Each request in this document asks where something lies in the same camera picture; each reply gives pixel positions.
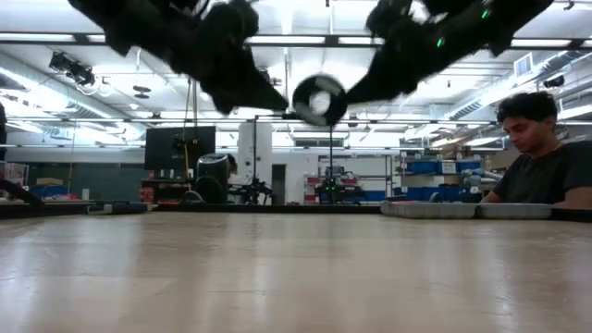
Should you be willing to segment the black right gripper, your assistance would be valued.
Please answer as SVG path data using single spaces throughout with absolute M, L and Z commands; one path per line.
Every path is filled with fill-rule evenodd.
M 387 101 L 416 90 L 418 81 L 463 57 L 456 19 L 463 0 L 420 0 L 428 12 L 413 17 L 413 0 L 379 0 L 367 29 L 384 40 L 366 73 L 346 93 L 348 103 Z

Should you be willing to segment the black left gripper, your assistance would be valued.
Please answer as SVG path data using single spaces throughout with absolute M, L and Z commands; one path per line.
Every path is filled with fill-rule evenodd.
M 250 0 L 216 3 L 173 52 L 173 70 L 205 79 L 205 92 L 224 115 L 238 107 L 285 111 L 287 99 L 258 70 L 252 51 L 239 50 L 258 29 Z

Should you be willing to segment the black cord spool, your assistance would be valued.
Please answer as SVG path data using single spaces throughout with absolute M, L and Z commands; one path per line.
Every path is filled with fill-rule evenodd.
M 318 93 L 327 93 L 329 104 L 323 114 L 316 114 L 311 99 Z M 332 76 L 316 74 L 303 80 L 292 94 L 292 106 L 303 121 L 318 127 L 335 126 L 347 111 L 346 91 Z

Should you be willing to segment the black overhead rig beam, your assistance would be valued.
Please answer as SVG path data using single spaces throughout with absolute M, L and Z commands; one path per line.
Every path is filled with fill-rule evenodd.
M 73 44 L 103 45 L 105 36 L 82 32 L 0 32 L 0 44 Z M 246 41 L 255 47 L 372 48 L 383 43 L 366 35 L 263 34 Z M 511 50 L 581 50 L 592 51 L 592 38 L 552 39 L 516 38 Z

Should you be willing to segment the blue storage bins shelf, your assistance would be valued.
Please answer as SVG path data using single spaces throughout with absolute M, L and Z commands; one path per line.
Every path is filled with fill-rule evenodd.
M 410 201 L 429 201 L 436 196 L 442 202 L 460 202 L 471 193 L 471 172 L 482 166 L 479 160 L 404 159 L 397 170 L 400 186 L 395 195 Z

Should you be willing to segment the black background robot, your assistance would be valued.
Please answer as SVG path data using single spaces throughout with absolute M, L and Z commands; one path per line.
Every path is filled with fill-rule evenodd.
M 247 184 L 229 184 L 228 194 L 236 204 L 251 205 L 266 204 L 267 200 L 274 196 L 272 189 L 258 178 L 250 180 Z

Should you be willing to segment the black monitor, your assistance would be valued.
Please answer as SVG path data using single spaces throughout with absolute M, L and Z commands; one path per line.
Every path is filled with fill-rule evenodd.
M 145 170 L 182 171 L 216 150 L 216 128 L 185 127 L 148 129 L 144 149 Z

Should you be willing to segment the white ceiling vent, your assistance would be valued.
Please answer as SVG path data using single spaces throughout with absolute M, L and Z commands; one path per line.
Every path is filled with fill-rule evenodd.
M 528 53 L 513 62 L 513 73 L 516 78 L 530 74 L 533 68 L 533 55 Z

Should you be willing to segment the grey tool kit case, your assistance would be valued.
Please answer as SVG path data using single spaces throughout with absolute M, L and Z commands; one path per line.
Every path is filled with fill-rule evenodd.
M 551 216 L 553 206 L 539 203 L 430 203 L 382 202 L 380 213 L 410 219 L 540 220 Z

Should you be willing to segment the person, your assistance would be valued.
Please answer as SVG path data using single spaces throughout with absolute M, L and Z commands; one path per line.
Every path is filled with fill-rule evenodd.
M 592 209 L 592 141 L 561 142 L 557 120 L 547 92 L 519 93 L 499 104 L 497 121 L 520 155 L 484 203 Z

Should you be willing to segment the black stand frame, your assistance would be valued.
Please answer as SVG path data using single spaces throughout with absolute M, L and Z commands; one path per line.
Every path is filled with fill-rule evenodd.
M 260 138 L 260 136 L 258 135 L 258 125 L 260 123 L 263 124 L 274 124 L 274 123 L 279 123 L 279 124 L 286 124 L 286 125 L 290 125 L 290 124 L 296 124 L 297 122 L 303 122 L 303 118 L 297 116 L 294 113 L 290 113 L 290 114 L 275 114 L 275 115 L 271 115 L 271 116 L 254 116 L 254 118 L 252 119 L 251 123 L 252 123 L 252 130 L 253 130 L 253 134 L 252 134 L 252 139 L 253 139 L 253 143 L 252 143 L 252 186 L 255 187 L 255 185 L 261 185 L 263 184 L 263 181 L 260 180 L 259 175 L 258 175 L 258 163 L 260 161 L 260 156 L 259 156 L 259 145 L 258 145 L 258 139 Z M 324 130 L 325 132 L 328 132 L 330 135 L 330 140 L 332 140 L 332 135 L 333 135 L 333 127 L 330 126 L 324 126 L 324 127 L 318 127 L 321 130 Z M 252 194 L 252 203 L 253 204 L 258 204 L 259 201 L 259 197 L 260 194 L 253 192 Z

